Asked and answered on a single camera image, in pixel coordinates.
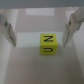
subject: letter block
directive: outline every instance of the letter block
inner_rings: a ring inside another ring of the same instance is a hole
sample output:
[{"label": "letter block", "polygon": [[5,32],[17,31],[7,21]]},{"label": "letter block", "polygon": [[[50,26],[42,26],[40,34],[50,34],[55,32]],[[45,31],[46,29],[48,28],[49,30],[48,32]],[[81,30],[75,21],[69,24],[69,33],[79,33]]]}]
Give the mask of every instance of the letter block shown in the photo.
[{"label": "letter block", "polygon": [[40,54],[55,54],[57,48],[56,34],[40,34]]}]

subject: yellow cube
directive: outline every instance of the yellow cube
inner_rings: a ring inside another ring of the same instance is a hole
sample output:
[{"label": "yellow cube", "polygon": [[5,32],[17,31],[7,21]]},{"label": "yellow cube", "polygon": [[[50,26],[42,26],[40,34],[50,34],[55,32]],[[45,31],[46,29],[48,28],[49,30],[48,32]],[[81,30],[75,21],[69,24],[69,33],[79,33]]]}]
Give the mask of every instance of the yellow cube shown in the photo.
[{"label": "yellow cube", "polygon": [[56,34],[40,34],[40,54],[55,54],[57,48]]}]

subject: black letter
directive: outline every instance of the black letter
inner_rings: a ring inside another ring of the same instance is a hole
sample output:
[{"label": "black letter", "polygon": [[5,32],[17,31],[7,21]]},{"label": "black letter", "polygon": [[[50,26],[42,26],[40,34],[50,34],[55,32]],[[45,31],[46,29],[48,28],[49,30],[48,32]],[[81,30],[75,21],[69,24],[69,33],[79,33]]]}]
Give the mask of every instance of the black letter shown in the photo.
[{"label": "black letter", "polygon": [[44,37],[49,37],[48,39],[45,39],[44,42],[53,42],[53,40],[49,40],[53,38],[53,36],[44,36]]},{"label": "black letter", "polygon": [[43,48],[43,49],[51,49],[51,51],[43,51],[43,52],[52,52],[53,51],[52,48]]}]

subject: yellow block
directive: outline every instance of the yellow block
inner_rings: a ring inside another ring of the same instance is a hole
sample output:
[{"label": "yellow block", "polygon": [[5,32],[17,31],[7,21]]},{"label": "yellow block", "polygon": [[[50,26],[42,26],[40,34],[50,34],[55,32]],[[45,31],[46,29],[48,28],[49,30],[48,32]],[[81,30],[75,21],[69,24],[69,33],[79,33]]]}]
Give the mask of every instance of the yellow block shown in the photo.
[{"label": "yellow block", "polygon": [[57,48],[56,34],[40,34],[40,54],[55,54]]}]

